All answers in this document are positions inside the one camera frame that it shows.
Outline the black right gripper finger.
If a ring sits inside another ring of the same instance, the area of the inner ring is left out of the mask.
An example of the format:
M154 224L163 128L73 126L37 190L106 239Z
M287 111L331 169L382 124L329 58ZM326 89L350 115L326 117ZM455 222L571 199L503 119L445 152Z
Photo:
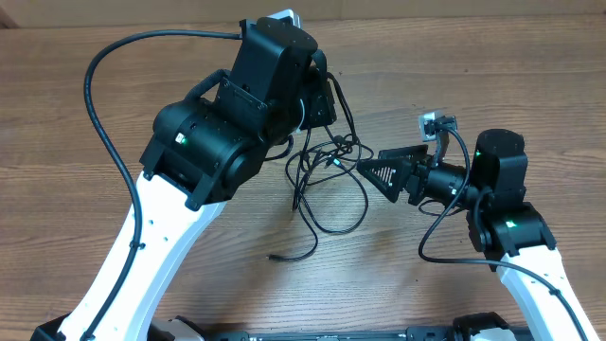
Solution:
M357 171L388 201L396 203L411 175L411 162L405 158L361 161Z
M378 153L379 159L407 158L411 160L423 159L426 157L428 146L426 144L401 147L396 149L381 150Z

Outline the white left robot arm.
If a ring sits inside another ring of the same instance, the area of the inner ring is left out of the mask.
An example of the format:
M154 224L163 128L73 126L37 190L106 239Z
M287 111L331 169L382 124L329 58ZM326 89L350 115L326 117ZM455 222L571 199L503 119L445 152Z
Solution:
M241 21L234 65L164 107L137 176L131 208L91 287L36 340L202 340L183 317L154 316L188 251L269 150L335 119L326 58L289 9Z

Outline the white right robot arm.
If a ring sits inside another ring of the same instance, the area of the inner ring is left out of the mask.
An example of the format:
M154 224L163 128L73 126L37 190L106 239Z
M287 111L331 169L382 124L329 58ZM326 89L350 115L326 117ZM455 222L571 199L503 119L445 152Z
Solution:
M520 308L535 340L596 340L598 335L565 274L548 224L526 201L525 141L509 130L482 132L473 151L453 126L424 130L437 141L383 150L358 164L358 172L390 202L406 192L412 206L424 200L444 210L423 235L418 253L428 262L488 266ZM478 259L439 258L425 245L453 208L467 213L469 237Z

